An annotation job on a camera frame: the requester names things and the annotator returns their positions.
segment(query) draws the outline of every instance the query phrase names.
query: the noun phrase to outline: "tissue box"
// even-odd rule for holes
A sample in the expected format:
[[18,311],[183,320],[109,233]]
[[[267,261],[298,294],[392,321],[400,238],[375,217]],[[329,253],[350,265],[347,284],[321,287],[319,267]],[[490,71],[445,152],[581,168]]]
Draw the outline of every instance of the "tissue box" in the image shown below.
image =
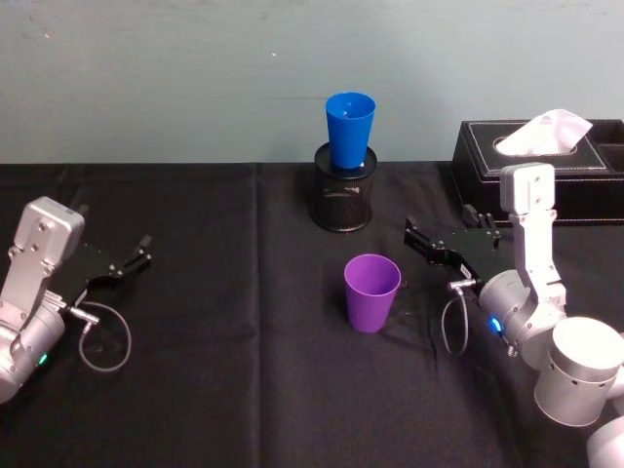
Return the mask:
[[624,122],[589,120],[592,129],[567,154],[505,156],[496,150],[499,141],[527,122],[461,123],[451,171],[462,205],[507,223],[500,209],[500,171],[541,162],[555,167],[556,224],[624,223]]

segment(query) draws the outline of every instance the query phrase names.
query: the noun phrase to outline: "blue led light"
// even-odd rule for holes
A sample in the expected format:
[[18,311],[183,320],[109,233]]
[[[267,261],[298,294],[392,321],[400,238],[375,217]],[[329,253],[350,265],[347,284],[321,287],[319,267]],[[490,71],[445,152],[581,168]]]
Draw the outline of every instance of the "blue led light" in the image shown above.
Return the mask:
[[500,325],[500,322],[498,322],[497,318],[492,317],[491,319],[489,319],[489,322],[491,323],[491,327],[494,329],[495,332],[501,333],[503,331],[503,326]]

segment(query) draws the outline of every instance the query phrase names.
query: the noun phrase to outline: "white tissue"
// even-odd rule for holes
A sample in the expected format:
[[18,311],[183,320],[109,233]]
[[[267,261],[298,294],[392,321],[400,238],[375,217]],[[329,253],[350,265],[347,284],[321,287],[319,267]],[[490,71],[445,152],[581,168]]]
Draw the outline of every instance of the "white tissue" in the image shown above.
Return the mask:
[[591,128],[567,110],[549,110],[497,143],[496,149],[507,156],[567,154]]

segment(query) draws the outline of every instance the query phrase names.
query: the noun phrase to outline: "black tablecloth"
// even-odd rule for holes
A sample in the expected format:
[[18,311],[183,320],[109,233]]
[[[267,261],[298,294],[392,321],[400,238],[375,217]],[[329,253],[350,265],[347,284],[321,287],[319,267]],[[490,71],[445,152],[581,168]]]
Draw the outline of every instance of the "black tablecloth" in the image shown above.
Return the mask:
[[[3,166],[0,246],[23,206],[88,204],[83,239],[118,254],[145,233],[153,265],[112,300],[134,334],[128,365],[87,369],[68,332],[0,409],[0,466],[585,467],[585,441],[532,400],[536,373],[509,360],[472,307],[467,352],[446,353],[454,275],[403,244],[461,225],[446,163],[385,163],[373,219],[324,231],[306,203],[312,165]],[[613,227],[555,230],[568,314],[624,329]],[[345,318],[342,269],[385,254],[404,283],[383,332]],[[2,277],[8,258],[2,262]],[[112,327],[112,318],[103,320]],[[460,330],[451,327],[451,333]]]

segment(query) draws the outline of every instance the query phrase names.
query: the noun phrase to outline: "black mesh pen holder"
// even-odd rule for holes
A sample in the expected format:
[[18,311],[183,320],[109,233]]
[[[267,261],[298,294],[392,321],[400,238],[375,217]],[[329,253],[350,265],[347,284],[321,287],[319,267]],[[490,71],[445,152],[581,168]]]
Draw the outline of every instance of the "black mesh pen holder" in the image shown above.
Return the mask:
[[366,226],[372,217],[372,179],[377,157],[368,148],[364,165],[344,170],[332,165],[330,144],[314,156],[316,165],[312,217],[321,227],[334,232],[351,232]]

